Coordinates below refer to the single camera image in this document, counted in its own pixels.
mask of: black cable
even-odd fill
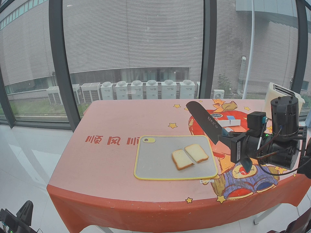
[[[272,176],[283,176],[283,175],[286,175],[286,174],[293,173],[293,172],[297,171],[298,169],[300,169],[300,168],[302,168],[304,165],[306,165],[309,161],[311,161],[311,158],[310,158],[309,160],[307,160],[307,161],[305,162],[305,164],[301,165],[300,167],[298,167],[298,168],[296,168],[296,169],[294,169],[294,170],[292,170],[292,171],[290,171],[290,172],[287,172],[287,173],[280,173],[280,174],[273,174],[273,173],[269,173],[268,171],[264,170],[264,169],[262,168],[262,165],[259,163],[259,160],[258,160],[258,165],[259,165],[259,167],[261,168],[261,170],[263,170],[263,171],[264,171],[265,173],[267,173],[267,174],[270,174],[270,175],[272,175]]]

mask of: table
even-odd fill
[[[204,134],[186,110],[189,101],[111,100],[89,106],[47,186],[71,233],[89,225],[155,233],[187,231],[231,223],[279,203],[298,206],[311,180],[300,174],[279,179],[256,165],[255,172],[246,173],[230,162],[230,151],[221,142],[210,141],[218,167],[215,178],[135,178],[137,143],[142,135]],[[264,104],[263,100],[194,101],[218,120],[240,119],[240,125],[231,127],[234,131],[247,130],[247,114],[261,111]],[[286,172],[274,166],[265,168]]]

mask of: grass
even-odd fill
[[[16,116],[66,116],[63,105],[50,105],[49,99],[10,100],[12,112]],[[89,104],[78,104],[80,116]]]

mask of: air conditioner unit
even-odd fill
[[[125,81],[119,81],[116,85],[117,99],[128,99],[127,84]]]
[[[140,80],[134,80],[131,83],[132,99],[143,99],[142,96],[142,82]]]
[[[101,96],[103,100],[113,100],[114,99],[114,90],[112,87],[112,83],[107,81],[102,84],[100,87]]]
[[[173,80],[161,82],[162,99],[176,99],[177,84]]]
[[[47,88],[46,92],[48,93],[51,105],[63,104],[62,98],[60,97],[58,86],[51,86]]]
[[[214,99],[223,99],[225,95],[224,90],[214,90]]]
[[[191,80],[180,82],[180,99],[194,99],[195,84]]]
[[[296,92],[293,92],[287,88],[284,88],[280,85],[270,83],[268,87],[268,91],[265,98],[265,105],[262,108],[262,111],[266,113],[267,118],[272,118],[271,115],[271,100],[275,99],[277,97],[282,96],[294,96],[298,98],[298,106],[299,106],[299,112],[301,110],[302,105],[305,103],[305,100]]]
[[[80,91],[79,84],[73,84],[72,85],[73,95],[75,96],[76,104],[83,103],[83,97]]]
[[[96,100],[100,100],[100,83],[84,83],[81,88],[85,103],[92,103]]]
[[[196,98],[199,98],[199,94],[200,94],[200,82],[197,82],[197,91],[196,91]]]
[[[148,80],[146,83],[147,99],[158,99],[158,82],[155,80]]]

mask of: gray cutting board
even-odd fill
[[[146,138],[154,138],[155,142],[147,143]],[[178,170],[172,159],[172,153],[185,149],[191,144],[199,144],[209,156],[208,160]],[[139,139],[134,175],[141,180],[191,180],[206,179],[217,175],[214,155],[206,136],[142,136]]]

